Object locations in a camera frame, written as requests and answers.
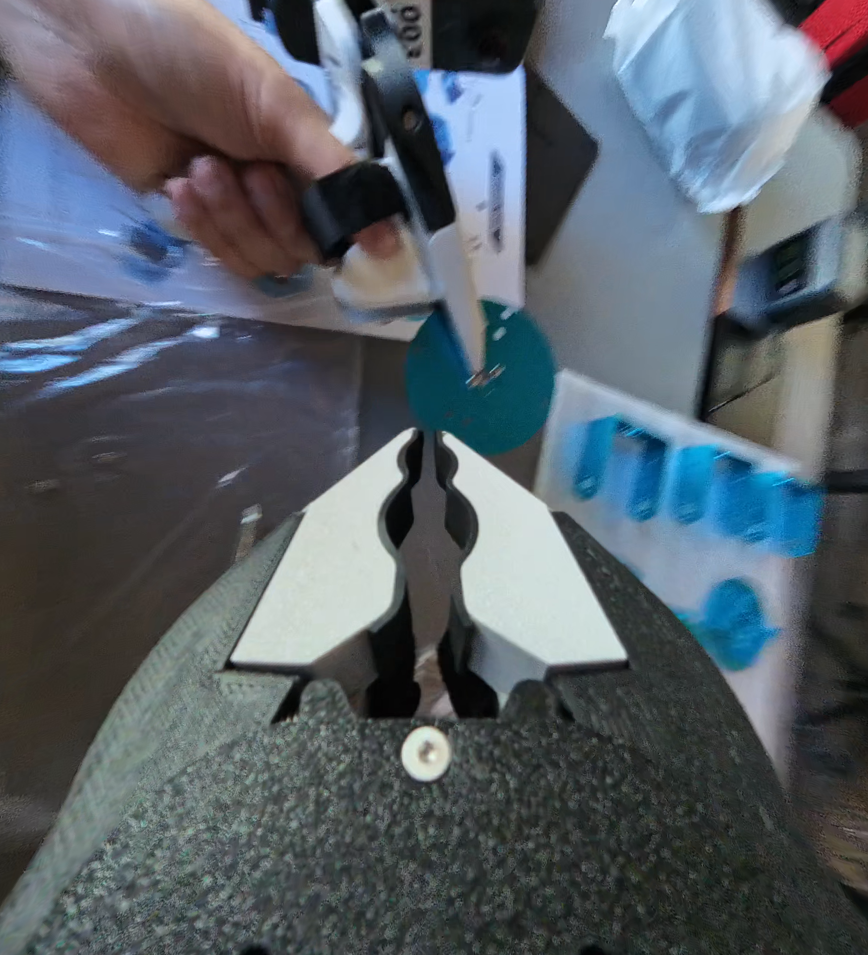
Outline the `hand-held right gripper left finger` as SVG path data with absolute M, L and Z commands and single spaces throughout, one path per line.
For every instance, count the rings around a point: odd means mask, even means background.
M 405 430 L 299 514 L 229 656 L 233 669 L 333 680 L 365 710 L 417 710 L 401 551 L 423 443 Z

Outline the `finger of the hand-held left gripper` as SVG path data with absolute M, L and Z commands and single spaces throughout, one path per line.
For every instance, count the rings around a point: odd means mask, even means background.
M 434 233 L 434 279 L 465 373 L 479 375 L 486 360 L 485 317 L 464 237 L 455 222 Z

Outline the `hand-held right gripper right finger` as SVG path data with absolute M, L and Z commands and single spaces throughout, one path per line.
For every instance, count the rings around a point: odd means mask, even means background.
M 456 714 L 497 714 L 516 686 L 624 669 L 628 653 L 552 512 L 440 434 L 444 528 L 460 553 L 440 641 Z

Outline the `blue round metal disc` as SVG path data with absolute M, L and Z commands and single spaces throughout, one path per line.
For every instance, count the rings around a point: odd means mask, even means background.
M 427 431 L 449 433 L 489 457 L 523 446 L 547 421 L 557 364 L 547 337 L 524 310 L 482 300 L 485 366 L 504 372 L 485 388 L 468 389 L 446 317 L 435 308 L 408 347 L 408 405 Z

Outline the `grey desk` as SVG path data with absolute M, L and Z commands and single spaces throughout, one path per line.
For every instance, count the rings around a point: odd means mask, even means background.
M 556 237 L 524 264 L 523 306 L 562 367 L 674 412 L 698 396 L 724 215 L 699 213 L 655 157 L 611 73 L 609 45 L 579 74 L 539 73 L 598 142 Z

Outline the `person's left hand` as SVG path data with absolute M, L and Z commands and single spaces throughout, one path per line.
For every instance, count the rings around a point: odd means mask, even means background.
M 0 1 L 0 58 L 33 101 L 246 280 L 323 256 L 302 189 L 354 164 L 277 61 L 208 2 Z

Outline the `assembly guide booklet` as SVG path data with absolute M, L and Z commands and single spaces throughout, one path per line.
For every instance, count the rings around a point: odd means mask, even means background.
M 432 71 L 418 85 L 445 162 L 478 293 L 524 299 L 525 94 Z M 420 318 L 351 320 L 322 270 L 260 290 L 181 240 L 165 198 L 106 173 L 8 82 L 0 93 L 0 282 L 193 314 L 407 342 Z

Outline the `white foam sheet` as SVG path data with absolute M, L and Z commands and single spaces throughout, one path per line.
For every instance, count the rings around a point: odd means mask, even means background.
M 571 495 L 577 433 L 585 422 L 611 414 L 627 416 L 670 442 L 663 500 L 652 520 L 632 521 L 616 513 L 603 499 L 583 501 Z M 814 553 L 788 559 L 762 546 L 676 525 L 669 513 L 674 457 L 678 450 L 695 445 L 713 445 L 752 460 L 766 471 L 784 471 L 819 485 L 795 460 L 562 370 L 547 417 L 534 494 L 551 510 L 565 512 L 576 520 L 685 625 L 685 618 L 701 611 L 717 583 L 741 578 L 753 585 L 767 619 L 780 633 L 746 670 L 733 672 L 714 664 L 745 710 L 779 777 L 786 779 L 800 660 L 799 630 L 805 621 Z

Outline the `black flat pad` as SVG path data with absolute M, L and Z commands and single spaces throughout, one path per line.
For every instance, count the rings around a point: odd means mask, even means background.
M 524 256 L 540 263 L 598 156 L 598 142 L 531 67 L 525 70 Z

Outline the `white plastic bag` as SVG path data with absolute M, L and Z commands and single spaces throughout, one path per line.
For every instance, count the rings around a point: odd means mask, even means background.
M 617 1 L 604 35 L 631 112 L 702 214 L 759 195 L 830 78 L 768 2 Z

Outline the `grey box device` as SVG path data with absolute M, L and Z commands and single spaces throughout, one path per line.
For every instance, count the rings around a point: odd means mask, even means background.
M 795 328 L 846 312 L 868 297 L 868 221 L 820 221 L 743 260 L 731 304 L 714 318 L 697 416 L 721 410 L 782 370 Z

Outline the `red box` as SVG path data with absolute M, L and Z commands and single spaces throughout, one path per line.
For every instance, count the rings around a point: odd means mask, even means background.
M 798 25 L 825 56 L 822 104 L 848 128 L 868 121 L 868 1 L 810 3 Z

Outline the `blue round plate with bracket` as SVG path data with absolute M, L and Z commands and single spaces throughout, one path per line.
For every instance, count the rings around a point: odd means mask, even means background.
M 717 583 L 701 611 L 684 620 L 714 662 L 733 672 L 753 666 L 780 633 L 767 619 L 759 593 L 741 578 Z

